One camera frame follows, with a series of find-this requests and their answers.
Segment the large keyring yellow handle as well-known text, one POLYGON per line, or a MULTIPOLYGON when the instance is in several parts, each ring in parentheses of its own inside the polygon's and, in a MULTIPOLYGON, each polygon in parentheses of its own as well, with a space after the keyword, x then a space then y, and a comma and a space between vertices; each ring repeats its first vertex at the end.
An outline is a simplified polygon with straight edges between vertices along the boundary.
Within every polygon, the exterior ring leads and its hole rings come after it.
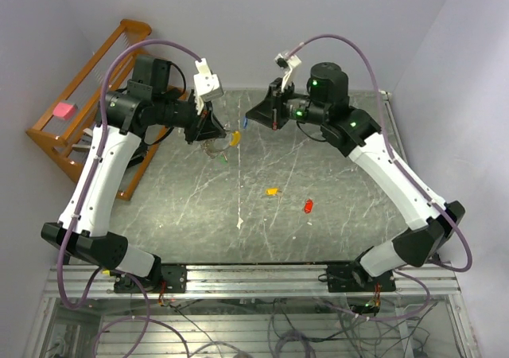
POLYGON ((216 158, 224 154, 230 148, 236 147, 241 140, 241 134, 238 130, 228 131, 224 138, 212 138, 202 141, 201 149, 210 158, 216 158))

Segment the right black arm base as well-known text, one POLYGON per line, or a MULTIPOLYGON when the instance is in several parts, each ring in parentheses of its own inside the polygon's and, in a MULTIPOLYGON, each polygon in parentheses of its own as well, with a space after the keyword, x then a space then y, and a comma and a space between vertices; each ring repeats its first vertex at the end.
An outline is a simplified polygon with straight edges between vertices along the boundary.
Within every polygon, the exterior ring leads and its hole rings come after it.
POLYGON ((326 266, 318 281, 327 285, 329 293, 395 292, 393 272, 389 270, 376 278, 361 278, 358 282, 350 262, 335 262, 326 266))

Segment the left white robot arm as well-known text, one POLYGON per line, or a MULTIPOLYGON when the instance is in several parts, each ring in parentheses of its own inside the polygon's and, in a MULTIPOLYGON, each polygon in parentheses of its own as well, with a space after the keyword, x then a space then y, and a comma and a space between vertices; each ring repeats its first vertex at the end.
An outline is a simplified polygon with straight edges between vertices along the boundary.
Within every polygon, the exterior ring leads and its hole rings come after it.
POLYGON ((123 174, 149 127, 182 129, 188 144, 226 137, 212 106, 223 94, 220 79, 204 58, 196 59, 195 66, 195 90, 186 100, 167 90, 170 63, 145 54, 137 57, 125 90, 102 91, 99 121, 92 129, 91 149, 75 191, 58 221, 41 229, 42 239, 59 251, 59 269, 71 256, 132 274, 145 292, 161 285, 160 257, 111 232, 111 210, 123 174))

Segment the green key tag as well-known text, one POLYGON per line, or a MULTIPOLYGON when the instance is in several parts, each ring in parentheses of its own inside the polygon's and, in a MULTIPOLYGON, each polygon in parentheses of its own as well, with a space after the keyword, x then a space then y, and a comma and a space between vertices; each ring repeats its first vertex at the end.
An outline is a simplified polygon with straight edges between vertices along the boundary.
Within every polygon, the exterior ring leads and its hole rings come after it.
POLYGON ((221 154, 217 157, 217 159, 219 160, 219 162, 227 164, 227 158, 225 155, 221 154))

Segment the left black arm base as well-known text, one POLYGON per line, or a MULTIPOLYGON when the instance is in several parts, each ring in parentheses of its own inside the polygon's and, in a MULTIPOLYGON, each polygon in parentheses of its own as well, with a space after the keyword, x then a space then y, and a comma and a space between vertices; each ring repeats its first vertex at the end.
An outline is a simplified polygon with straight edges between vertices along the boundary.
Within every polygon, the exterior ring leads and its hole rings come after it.
POLYGON ((140 294, 142 289, 134 281, 138 280, 148 294, 183 294, 186 291, 188 270, 182 264, 159 264, 147 278, 133 274, 115 274, 113 291, 115 294, 140 294))

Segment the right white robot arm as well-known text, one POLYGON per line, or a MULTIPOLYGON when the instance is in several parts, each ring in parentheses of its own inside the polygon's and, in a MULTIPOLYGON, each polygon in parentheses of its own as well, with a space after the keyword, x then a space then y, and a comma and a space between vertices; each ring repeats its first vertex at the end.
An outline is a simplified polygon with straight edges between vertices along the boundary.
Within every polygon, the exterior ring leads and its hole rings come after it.
POLYGON ((405 231, 350 262, 352 285, 369 290, 389 270, 422 266, 450 239, 465 214, 463 205, 448 202, 425 186, 386 142, 382 127, 366 111, 350 104, 348 75, 339 65, 321 62, 312 66, 306 89, 299 94, 288 75, 278 77, 246 117, 272 130, 290 120, 298 126, 318 125, 324 141, 378 184, 407 225, 405 231))

